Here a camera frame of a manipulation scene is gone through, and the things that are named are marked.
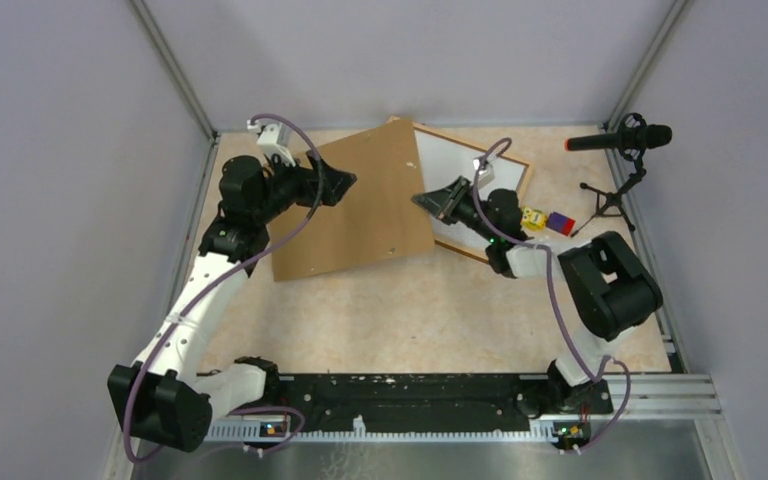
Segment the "plant photo print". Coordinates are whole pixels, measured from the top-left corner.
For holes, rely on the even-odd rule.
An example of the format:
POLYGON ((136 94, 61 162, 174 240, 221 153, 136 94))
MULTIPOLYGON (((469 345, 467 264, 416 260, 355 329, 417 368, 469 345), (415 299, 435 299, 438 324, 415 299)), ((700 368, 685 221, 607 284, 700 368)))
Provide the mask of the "plant photo print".
MULTIPOLYGON (((426 192, 446 187, 459 178, 472 181, 475 160, 491 146, 488 142, 476 143, 420 124, 414 126, 414 132, 426 192)), ((522 203, 533 171, 530 161, 508 149, 493 157, 489 172, 480 176, 480 196, 485 199, 491 191, 503 188, 514 190, 518 202, 522 203)), ((431 225, 438 245, 480 261, 487 259, 488 242, 463 224, 446 225, 433 218, 431 225)))

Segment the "brown backing board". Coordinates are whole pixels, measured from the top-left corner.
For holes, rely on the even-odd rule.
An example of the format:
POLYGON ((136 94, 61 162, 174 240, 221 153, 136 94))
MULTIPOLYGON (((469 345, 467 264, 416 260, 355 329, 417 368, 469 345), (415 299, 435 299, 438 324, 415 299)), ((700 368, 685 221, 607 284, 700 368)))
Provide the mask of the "brown backing board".
POLYGON ((319 146, 328 165, 357 181, 334 207, 319 208, 272 253, 273 280, 298 280, 429 253, 431 219, 412 202, 425 191, 413 123, 394 120, 319 146))

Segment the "wooden picture frame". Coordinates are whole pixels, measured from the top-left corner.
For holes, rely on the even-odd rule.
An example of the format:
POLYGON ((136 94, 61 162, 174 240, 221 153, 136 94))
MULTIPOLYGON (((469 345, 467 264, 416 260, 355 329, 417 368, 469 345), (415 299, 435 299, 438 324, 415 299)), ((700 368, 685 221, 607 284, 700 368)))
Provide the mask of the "wooden picture frame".
POLYGON ((491 146, 415 122, 413 124, 424 186, 411 202, 431 219, 437 245, 486 263, 486 249, 501 239, 491 232, 473 203, 478 188, 481 209, 497 228, 521 235, 521 205, 533 174, 529 161, 497 149, 485 170, 479 158, 491 146))

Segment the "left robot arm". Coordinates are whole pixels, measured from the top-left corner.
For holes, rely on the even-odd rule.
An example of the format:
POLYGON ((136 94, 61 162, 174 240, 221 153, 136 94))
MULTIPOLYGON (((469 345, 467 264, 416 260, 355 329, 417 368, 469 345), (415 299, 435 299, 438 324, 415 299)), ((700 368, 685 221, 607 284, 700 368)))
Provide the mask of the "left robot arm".
POLYGON ((196 450, 212 422, 238 407, 268 413, 281 393, 274 363, 242 359, 207 375, 198 372, 232 297, 257 263, 297 235, 271 240, 268 224, 292 206, 315 213, 337 205, 357 181, 308 152, 309 167, 277 156, 237 156, 222 167, 218 211, 198 246, 189 279, 149 344, 129 365, 115 366, 107 388, 127 457, 132 439, 183 452, 196 450))

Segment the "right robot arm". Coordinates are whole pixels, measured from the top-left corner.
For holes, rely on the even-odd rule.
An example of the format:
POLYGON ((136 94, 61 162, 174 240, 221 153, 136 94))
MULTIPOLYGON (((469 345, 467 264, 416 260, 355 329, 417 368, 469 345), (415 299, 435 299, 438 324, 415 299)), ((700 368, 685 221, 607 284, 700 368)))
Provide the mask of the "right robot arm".
POLYGON ((445 225, 461 224, 486 240, 493 271, 519 279, 542 273, 565 350, 550 363, 538 397, 572 412, 614 362, 617 346, 663 305, 663 293, 624 238, 607 231, 559 255, 522 229, 516 193, 496 189, 488 198, 459 177, 419 193, 412 202, 445 225))

